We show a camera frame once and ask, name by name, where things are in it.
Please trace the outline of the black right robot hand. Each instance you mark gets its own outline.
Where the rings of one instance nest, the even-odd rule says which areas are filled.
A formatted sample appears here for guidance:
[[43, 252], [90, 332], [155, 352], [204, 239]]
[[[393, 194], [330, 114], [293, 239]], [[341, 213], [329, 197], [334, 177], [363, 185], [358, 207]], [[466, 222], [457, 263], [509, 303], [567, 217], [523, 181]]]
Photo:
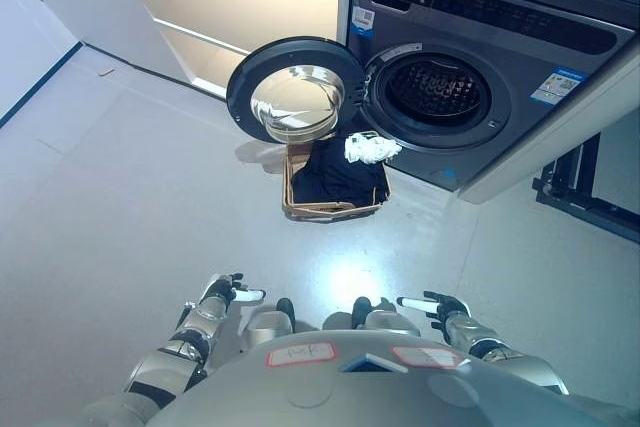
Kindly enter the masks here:
[[440, 331], [451, 315], [469, 315], [468, 306], [464, 302], [456, 297], [433, 291], [424, 291], [422, 298], [400, 296], [396, 298], [396, 303], [401, 307], [424, 313], [431, 328]]

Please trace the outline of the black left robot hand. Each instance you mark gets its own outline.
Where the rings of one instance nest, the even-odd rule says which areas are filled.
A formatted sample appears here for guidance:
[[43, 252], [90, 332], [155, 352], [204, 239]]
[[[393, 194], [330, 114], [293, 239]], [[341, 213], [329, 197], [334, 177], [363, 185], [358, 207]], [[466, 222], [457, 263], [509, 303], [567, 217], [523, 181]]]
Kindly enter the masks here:
[[216, 275], [211, 279], [203, 298], [217, 297], [222, 299], [226, 306], [229, 306], [232, 302], [259, 302], [266, 297], [264, 290], [250, 289], [243, 283], [243, 279], [242, 273]]

